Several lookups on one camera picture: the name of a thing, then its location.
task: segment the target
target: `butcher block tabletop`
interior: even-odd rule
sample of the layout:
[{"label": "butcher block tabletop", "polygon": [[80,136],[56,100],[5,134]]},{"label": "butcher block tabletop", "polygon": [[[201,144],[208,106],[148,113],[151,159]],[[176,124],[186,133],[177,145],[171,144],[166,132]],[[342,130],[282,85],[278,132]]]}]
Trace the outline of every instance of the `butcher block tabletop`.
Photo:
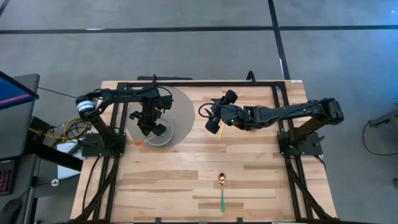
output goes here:
[{"label": "butcher block tabletop", "polygon": [[[307,101],[302,82],[285,81],[285,84],[291,105]],[[116,89],[117,85],[118,81],[105,81],[101,87]],[[126,149],[119,163],[111,222],[154,222],[157,217],[163,222],[235,222],[237,217],[242,217],[245,222],[294,221],[285,160],[277,142],[278,125],[256,131],[242,131],[226,125],[219,139],[218,134],[205,129],[207,119],[198,114],[200,105],[211,102],[212,98],[221,98],[228,90],[238,95],[235,102],[238,106],[274,108],[271,87],[174,88],[185,93],[193,103],[195,120],[192,130],[180,143],[166,149],[128,144],[133,137],[127,133]],[[113,106],[109,106],[101,115],[107,124],[111,121],[112,110]],[[300,126],[308,119],[295,119],[294,125]],[[71,218],[81,213],[83,195],[95,160],[95,157],[84,160]],[[94,168],[85,206],[98,189],[102,160]],[[309,191],[323,209],[335,217],[323,164],[313,156],[302,156],[302,160]],[[220,173],[224,173],[227,179],[224,184],[224,213],[220,211]],[[305,217],[299,189],[297,193],[300,211]],[[107,196],[108,191],[103,196],[99,218],[104,218]]]}]

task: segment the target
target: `gold spoon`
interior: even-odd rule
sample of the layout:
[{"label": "gold spoon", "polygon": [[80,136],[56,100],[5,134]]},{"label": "gold spoon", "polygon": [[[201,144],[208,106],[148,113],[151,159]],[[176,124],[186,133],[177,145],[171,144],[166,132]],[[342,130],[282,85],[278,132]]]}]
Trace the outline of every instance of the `gold spoon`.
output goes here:
[{"label": "gold spoon", "polygon": [[221,212],[225,212],[225,203],[224,203],[224,184],[226,182],[226,177],[224,173],[221,173],[218,177],[218,182],[221,184]]}]

